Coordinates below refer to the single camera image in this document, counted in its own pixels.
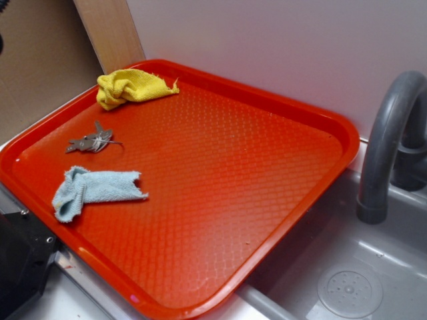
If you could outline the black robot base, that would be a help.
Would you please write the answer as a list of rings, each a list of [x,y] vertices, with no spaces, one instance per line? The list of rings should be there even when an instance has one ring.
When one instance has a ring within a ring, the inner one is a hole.
[[[58,247],[56,235],[29,210],[1,215],[2,319],[43,296]]]

